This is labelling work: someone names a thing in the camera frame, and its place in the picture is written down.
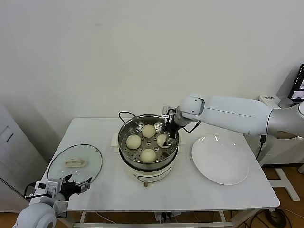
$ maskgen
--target white table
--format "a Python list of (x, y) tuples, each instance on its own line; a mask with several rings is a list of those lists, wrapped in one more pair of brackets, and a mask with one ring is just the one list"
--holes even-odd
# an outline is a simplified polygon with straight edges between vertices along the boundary
[[(69, 211), (220, 211), (223, 222), (214, 225), (232, 227), (239, 225), (259, 209), (279, 206), (276, 194), (243, 135), (204, 123), (192, 133), (180, 131), (186, 145), (181, 147), (183, 151), (178, 153), (172, 172), (164, 180), (144, 188), (142, 183), (126, 174), (125, 164), (111, 147), (112, 136), (122, 125), (119, 119), (110, 118), (76, 118), (71, 122), (53, 159), (72, 145), (86, 143), (101, 151), (104, 163), (99, 175), (91, 184), (91, 189), (70, 198)], [(243, 148), (249, 161), (249, 174), (243, 182), (232, 186), (220, 185), (199, 173), (190, 160), (190, 151), (195, 140), (204, 135), (226, 136)], [(47, 171), (42, 178), (42, 181), (46, 180)], [(243, 211), (239, 212), (232, 222), (225, 222), (223, 210)], [(130, 227), (130, 224), (88, 225), (64, 222), (69, 227)], [(147, 224), (145, 227), (162, 225), (164, 224)], [(196, 223), (174, 224), (172, 227), (212, 226), (210, 223)]]

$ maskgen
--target black cable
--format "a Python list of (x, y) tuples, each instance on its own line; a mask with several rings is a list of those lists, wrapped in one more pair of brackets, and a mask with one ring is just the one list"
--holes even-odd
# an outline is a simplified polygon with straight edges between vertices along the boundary
[(264, 143), (261, 143), (261, 146), (260, 146), (260, 149), (258, 150), (258, 154), (257, 154), (256, 159), (258, 159), (258, 157), (260, 156), (263, 145), (264, 145)]
[(47, 196), (47, 197), (52, 198), (52, 195), (50, 195), (50, 194), (41, 194), (41, 195), (28, 196), (28, 197), (26, 196), (25, 198), (26, 198), (26, 199), (32, 199), (32, 198), (42, 197), (42, 196)]
[(262, 219), (259, 218), (259, 216), (256, 216), (256, 218), (260, 220), (267, 228), (270, 228)]
[(200, 125), (200, 123), (201, 123), (201, 121), (198, 121), (196, 124), (195, 124), (195, 126), (190, 130), (190, 131), (188, 131), (186, 128), (183, 128), (186, 132), (188, 132), (188, 133), (191, 133), (191, 132), (193, 132), (194, 130), (195, 130), (195, 128), (197, 128), (199, 125)]
[(259, 149), (259, 151), (258, 151), (258, 154), (257, 154), (256, 159), (258, 159), (258, 157), (260, 156), (260, 153), (261, 153), (261, 151), (262, 151), (262, 147), (263, 147), (263, 145), (264, 145), (265, 142), (266, 142), (266, 135), (263, 134), (263, 135), (261, 135), (261, 138), (260, 138), (261, 146), (260, 146), (260, 149)]
[(121, 121), (123, 121), (125, 123), (125, 121), (122, 119), (122, 117), (120, 116), (121, 113), (128, 113), (128, 114), (131, 114), (132, 116), (136, 117), (136, 115), (134, 115), (133, 113), (130, 113), (130, 112), (127, 112), (127, 111), (122, 111), (122, 112), (119, 112), (118, 113), (118, 117), (119, 119), (121, 119)]
[(253, 223), (253, 220), (255, 219), (255, 217), (258, 216), (259, 214), (263, 213), (264, 211), (265, 211), (265, 210), (262, 210), (262, 211), (258, 212), (257, 214), (255, 214), (255, 215), (253, 216), (253, 218), (252, 218), (252, 220), (251, 220), (251, 222), (250, 222), (249, 228), (251, 228), (252, 223)]
[(176, 110), (174, 108), (169, 108), (167, 111), (167, 115), (169, 115), (170, 111), (173, 111), (174, 113), (176, 113)]
[(28, 191), (29, 186), (35, 187), (35, 185), (36, 185), (36, 183), (34, 183), (34, 182), (28, 184), (28, 185), (25, 187), (25, 189), (24, 189), (24, 195), (25, 195), (25, 196), (27, 195), (27, 191)]
[(162, 212), (161, 217), (163, 218), (163, 222), (166, 223), (166, 218), (167, 218), (166, 212)]
[(276, 210), (282, 212), (282, 213), (285, 215), (285, 217), (287, 218), (287, 220), (288, 220), (288, 222), (289, 222), (290, 228), (292, 228), (293, 226), (291, 225), (291, 222), (290, 222), (290, 220), (289, 220), (289, 217), (286, 215), (286, 213), (285, 213), (283, 210), (281, 210), (280, 208), (276, 208)]

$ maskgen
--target table leg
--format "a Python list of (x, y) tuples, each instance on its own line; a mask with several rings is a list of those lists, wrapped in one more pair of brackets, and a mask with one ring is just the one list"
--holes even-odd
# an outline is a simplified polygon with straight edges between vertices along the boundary
[(254, 216), (260, 209), (256, 210), (241, 210), (238, 214), (236, 214), (232, 219), (233, 227), (237, 227), (249, 219), (251, 216)]
[(279, 176), (279, 180), (269, 180), (271, 186), (273, 188), (286, 188), (290, 198), (293, 201), (300, 201), (300, 197), (296, 193), (295, 189), (293, 188), (292, 184), (290, 183), (289, 179), (285, 175), (284, 171), (282, 169), (275, 169), (277, 175)]
[(68, 228), (73, 228), (75, 225), (75, 220), (72, 216), (67, 214), (67, 218), (57, 218), (60, 222), (65, 224)]
[(302, 165), (299, 169), (298, 169), (299, 173), (304, 173), (304, 165)]

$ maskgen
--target white plate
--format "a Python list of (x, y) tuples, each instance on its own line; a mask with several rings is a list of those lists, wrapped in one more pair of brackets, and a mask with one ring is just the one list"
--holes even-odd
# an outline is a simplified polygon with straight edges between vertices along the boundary
[(239, 146), (223, 136), (201, 137), (194, 143), (191, 154), (198, 170), (216, 183), (238, 184), (248, 175), (246, 155)]

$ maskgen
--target power strip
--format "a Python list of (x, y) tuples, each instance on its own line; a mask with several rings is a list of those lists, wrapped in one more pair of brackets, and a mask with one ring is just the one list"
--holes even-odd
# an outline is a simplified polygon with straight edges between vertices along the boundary
[[(167, 212), (169, 211), (160, 211), (160, 212), (154, 212), (155, 215), (155, 220), (156, 221), (163, 221), (163, 217), (162, 217), (162, 213), (165, 212), (167, 215)], [(171, 220), (174, 219), (174, 217), (181, 215), (181, 211), (175, 211), (175, 212), (171, 212)]]

